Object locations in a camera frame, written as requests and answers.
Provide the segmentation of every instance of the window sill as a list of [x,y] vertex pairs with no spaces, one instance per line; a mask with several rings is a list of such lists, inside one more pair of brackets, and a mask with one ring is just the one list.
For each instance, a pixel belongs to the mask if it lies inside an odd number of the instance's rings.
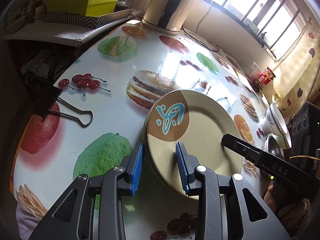
[[[204,1],[211,4],[211,0],[204,0]],[[223,13],[228,15],[231,19],[233,19],[236,23],[238,23],[242,28],[244,28],[259,44],[261,43],[261,40],[257,37],[257,35],[247,25],[245,25],[244,22],[242,22],[239,18],[237,18],[235,15],[233,15],[230,11],[228,11],[227,9],[225,9],[224,7],[222,7],[221,5],[219,5],[215,2],[212,2],[212,6],[218,8],[220,11],[222,11]],[[275,63],[277,63],[278,60],[271,53],[271,51],[267,48],[267,46],[265,45],[263,48],[268,53],[268,55],[271,57],[271,59]]]

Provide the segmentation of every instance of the metal bowl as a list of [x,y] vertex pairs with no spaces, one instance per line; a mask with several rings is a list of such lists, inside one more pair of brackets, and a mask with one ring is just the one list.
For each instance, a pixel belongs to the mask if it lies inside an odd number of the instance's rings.
[[264,143],[264,151],[284,160],[284,156],[281,153],[278,143],[272,135],[268,135],[267,140]]

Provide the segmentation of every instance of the shelf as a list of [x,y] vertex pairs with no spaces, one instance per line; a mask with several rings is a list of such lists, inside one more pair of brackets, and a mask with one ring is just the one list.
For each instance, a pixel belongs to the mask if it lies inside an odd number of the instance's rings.
[[[140,11],[133,9],[132,14],[136,17],[140,14]],[[127,17],[106,24],[98,29],[60,23],[31,23],[23,26],[20,30],[16,31],[13,34],[5,34],[3,39],[45,41],[72,47],[80,47],[100,33],[122,22],[126,22],[131,18],[132,17]]]

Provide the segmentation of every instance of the yellow box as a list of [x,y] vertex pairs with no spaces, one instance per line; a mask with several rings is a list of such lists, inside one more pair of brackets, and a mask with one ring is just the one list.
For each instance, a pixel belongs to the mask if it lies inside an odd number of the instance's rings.
[[48,14],[99,17],[112,13],[118,0],[47,0]]

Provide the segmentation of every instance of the power cord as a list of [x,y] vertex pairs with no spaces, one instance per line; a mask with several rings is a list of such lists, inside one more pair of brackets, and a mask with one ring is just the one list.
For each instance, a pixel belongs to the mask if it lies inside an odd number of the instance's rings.
[[202,17],[202,19],[200,20],[200,22],[199,22],[198,25],[197,25],[197,27],[196,27],[196,34],[197,34],[198,29],[199,29],[199,26],[200,26],[200,24],[202,23],[202,21],[204,20],[204,18],[206,18],[207,15],[211,12],[212,4],[213,4],[213,0],[211,0],[211,4],[210,4],[209,10],[208,10],[207,13]]
[[183,25],[182,25],[182,29],[183,29],[183,31],[184,31],[186,34],[188,34],[196,43],[198,43],[198,44],[201,45],[202,47],[205,47],[206,49],[208,49],[208,50],[210,50],[210,51],[212,51],[212,52],[218,52],[218,51],[219,51],[219,46],[218,46],[218,45],[216,45],[217,50],[209,49],[208,46],[205,45],[202,41],[198,41],[195,37],[193,37],[191,34],[189,34],[189,33],[184,29]]
[[313,159],[313,160],[315,160],[315,161],[320,161],[319,158],[312,157],[312,156],[308,156],[308,155],[297,155],[297,156],[291,156],[291,157],[289,157],[289,159],[292,159],[292,158],[309,158],[309,159]]

